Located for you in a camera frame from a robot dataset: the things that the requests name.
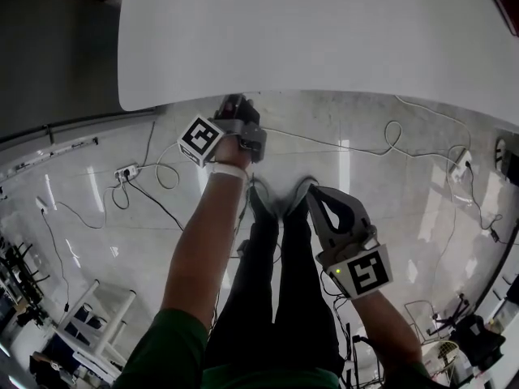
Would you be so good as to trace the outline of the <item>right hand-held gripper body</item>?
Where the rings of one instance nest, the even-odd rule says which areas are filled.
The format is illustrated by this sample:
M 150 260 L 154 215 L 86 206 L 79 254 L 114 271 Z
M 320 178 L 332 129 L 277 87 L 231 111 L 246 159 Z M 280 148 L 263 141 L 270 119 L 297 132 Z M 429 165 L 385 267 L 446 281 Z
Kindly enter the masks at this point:
M 356 238 L 323 249 L 316 260 L 350 300 L 365 297 L 393 281 L 387 246 L 379 242 L 374 225 Z

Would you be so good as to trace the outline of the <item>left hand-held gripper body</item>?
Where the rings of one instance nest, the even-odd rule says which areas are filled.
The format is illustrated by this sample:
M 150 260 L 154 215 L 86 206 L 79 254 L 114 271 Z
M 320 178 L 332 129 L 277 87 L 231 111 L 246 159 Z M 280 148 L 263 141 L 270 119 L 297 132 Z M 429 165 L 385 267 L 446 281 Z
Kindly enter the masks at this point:
M 264 158 L 267 133 L 259 115 L 218 112 L 213 118 L 197 115 L 178 139 L 180 152 L 203 168 L 214 156 L 218 143 L 227 136 L 238 138 L 238 146 L 251 154 L 251 162 Z

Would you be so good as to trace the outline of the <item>person's left hand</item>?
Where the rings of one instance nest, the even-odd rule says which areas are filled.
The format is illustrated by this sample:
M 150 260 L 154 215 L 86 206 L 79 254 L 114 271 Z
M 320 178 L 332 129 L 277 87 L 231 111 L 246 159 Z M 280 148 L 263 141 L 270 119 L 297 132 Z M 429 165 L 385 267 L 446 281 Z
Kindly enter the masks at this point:
M 245 170 L 251 163 L 251 152 L 241 148 L 237 136 L 230 135 L 219 141 L 214 160 L 224 165 L 232 165 Z

